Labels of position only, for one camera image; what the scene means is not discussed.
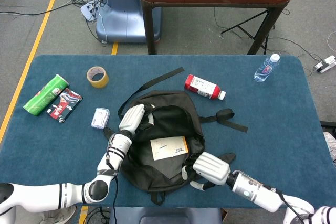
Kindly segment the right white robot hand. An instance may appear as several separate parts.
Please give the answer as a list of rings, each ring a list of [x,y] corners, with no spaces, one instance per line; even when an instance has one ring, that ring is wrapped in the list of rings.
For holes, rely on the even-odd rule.
[[[182,165],[182,178],[188,180],[189,173],[192,171],[207,179],[207,182],[203,184],[190,181],[192,187],[201,191],[205,191],[214,186],[225,185],[231,172],[227,162],[208,152],[192,154]]]

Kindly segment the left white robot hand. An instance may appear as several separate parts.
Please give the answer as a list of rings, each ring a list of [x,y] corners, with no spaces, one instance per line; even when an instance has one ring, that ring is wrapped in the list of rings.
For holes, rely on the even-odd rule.
[[[151,105],[138,104],[129,108],[119,124],[119,130],[128,131],[132,135],[134,135],[144,115],[147,112],[152,111],[154,108],[155,106],[152,104]]]

